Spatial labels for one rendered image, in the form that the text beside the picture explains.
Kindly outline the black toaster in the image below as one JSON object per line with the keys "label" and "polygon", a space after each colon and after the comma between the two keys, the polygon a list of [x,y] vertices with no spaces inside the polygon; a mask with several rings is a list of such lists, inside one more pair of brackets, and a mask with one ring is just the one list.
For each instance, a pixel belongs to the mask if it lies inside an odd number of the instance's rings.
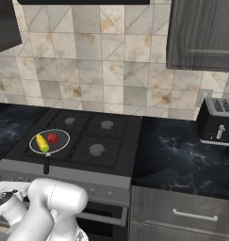
{"label": "black toaster", "polygon": [[229,99],[204,98],[196,124],[203,143],[229,146]]}

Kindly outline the yellow corn cob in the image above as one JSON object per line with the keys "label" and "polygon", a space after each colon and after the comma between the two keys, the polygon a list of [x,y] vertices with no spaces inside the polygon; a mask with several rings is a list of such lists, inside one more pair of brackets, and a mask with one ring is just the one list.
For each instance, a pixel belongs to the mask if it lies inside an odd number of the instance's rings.
{"label": "yellow corn cob", "polygon": [[43,153],[47,153],[49,151],[49,145],[48,145],[47,141],[45,140],[45,138],[43,137],[43,135],[36,134],[36,141],[37,141],[37,144],[38,144],[40,150]]}

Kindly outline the dark wall cupboard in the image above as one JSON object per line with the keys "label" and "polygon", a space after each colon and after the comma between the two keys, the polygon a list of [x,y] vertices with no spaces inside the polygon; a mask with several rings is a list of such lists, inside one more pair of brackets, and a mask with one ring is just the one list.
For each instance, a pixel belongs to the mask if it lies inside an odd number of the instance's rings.
{"label": "dark wall cupboard", "polygon": [[0,53],[21,43],[12,0],[0,0]]}

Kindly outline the grey wall socket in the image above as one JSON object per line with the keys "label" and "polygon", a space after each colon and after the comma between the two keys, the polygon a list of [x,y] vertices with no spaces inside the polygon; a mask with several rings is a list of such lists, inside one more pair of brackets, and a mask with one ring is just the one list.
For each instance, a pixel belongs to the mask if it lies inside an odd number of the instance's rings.
{"label": "grey wall socket", "polygon": [[203,103],[203,100],[207,97],[210,97],[213,93],[212,89],[205,89],[205,88],[200,88],[198,91],[198,96],[196,100],[196,107],[200,107]]}

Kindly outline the black extractor hood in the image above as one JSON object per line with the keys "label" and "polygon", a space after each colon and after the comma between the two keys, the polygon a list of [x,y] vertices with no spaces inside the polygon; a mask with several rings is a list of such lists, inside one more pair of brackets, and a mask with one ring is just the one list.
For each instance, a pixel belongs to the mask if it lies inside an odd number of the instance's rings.
{"label": "black extractor hood", "polygon": [[151,0],[17,0],[21,5],[149,5]]}

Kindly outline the grey drawer front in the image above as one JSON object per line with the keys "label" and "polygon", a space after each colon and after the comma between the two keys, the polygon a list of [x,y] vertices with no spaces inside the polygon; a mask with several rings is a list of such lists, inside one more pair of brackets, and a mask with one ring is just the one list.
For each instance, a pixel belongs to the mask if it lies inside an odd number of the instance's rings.
{"label": "grey drawer front", "polygon": [[[176,216],[172,209],[207,217],[218,216],[218,221]],[[133,186],[131,220],[229,236],[229,201]]]}

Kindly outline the black oven door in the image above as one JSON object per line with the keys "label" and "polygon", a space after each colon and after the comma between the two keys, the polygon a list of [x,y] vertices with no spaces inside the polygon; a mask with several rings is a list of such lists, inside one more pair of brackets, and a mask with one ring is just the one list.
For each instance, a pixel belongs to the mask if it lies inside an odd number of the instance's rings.
{"label": "black oven door", "polygon": [[77,216],[89,241],[127,241],[128,207],[90,201]]}

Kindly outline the grey stove control panel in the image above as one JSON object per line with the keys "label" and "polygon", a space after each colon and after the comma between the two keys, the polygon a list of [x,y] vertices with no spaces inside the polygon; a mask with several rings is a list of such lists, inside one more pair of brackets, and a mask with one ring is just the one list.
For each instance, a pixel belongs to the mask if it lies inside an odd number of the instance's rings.
{"label": "grey stove control panel", "polygon": [[[21,177],[24,180],[33,181],[36,178],[50,178],[70,184],[79,185],[89,192],[89,188],[95,189],[95,194],[89,197],[91,201],[111,203],[112,205],[128,206],[130,201],[130,177],[122,177],[99,172],[80,169],[66,169],[51,166],[49,173],[43,173],[43,165],[27,163],[16,160],[2,159],[0,161],[0,179],[10,181]],[[113,192],[113,197],[107,195],[107,191]]]}

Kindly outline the grey wall cupboard door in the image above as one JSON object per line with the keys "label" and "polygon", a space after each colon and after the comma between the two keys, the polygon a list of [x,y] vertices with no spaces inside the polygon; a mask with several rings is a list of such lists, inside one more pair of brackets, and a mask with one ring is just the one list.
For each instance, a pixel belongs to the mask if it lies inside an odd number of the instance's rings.
{"label": "grey wall cupboard door", "polygon": [[166,68],[229,72],[229,0],[172,0]]}

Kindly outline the black gas hob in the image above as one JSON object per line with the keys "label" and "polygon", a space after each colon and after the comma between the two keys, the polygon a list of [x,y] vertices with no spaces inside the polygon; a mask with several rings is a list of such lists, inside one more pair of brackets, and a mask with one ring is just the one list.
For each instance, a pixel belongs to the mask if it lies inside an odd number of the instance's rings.
{"label": "black gas hob", "polygon": [[69,144],[51,155],[50,165],[129,177],[135,162],[141,118],[138,116],[49,109],[6,155],[7,159],[42,164],[44,155],[29,148],[41,131],[63,130]]}

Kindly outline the grey base cupboard door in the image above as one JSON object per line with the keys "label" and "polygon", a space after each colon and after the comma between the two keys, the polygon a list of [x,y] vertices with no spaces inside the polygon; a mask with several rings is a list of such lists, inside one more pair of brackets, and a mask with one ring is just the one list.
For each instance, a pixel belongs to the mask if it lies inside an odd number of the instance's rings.
{"label": "grey base cupboard door", "polygon": [[229,236],[131,221],[129,241],[229,241]]}

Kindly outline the black frying pan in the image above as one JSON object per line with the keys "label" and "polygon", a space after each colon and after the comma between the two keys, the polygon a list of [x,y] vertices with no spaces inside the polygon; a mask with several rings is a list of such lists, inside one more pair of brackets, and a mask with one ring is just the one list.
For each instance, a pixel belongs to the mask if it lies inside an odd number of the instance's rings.
{"label": "black frying pan", "polygon": [[[36,154],[40,154],[44,156],[44,162],[43,162],[43,173],[44,174],[48,174],[49,173],[49,168],[50,168],[50,160],[51,157],[54,153],[59,153],[60,151],[62,151],[63,149],[65,149],[70,140],[71,137],[70,135],[64,131],[64,130],[60,130],[60,129],[47,129],[47,130],[43,130],[41,132],[38,132],[38,134],[43,135],[43,137],[45,138],[45,140],[47,141],[48,145],[49,145],[49,151],[47,153],[43,153],[36,141],[36,135],[34,135],[30,141],[29,141],[29,149]],[[58,142],[57,143],[49,143],[48,142],[48,135],[49,134],[57,134],[58,135]]]}

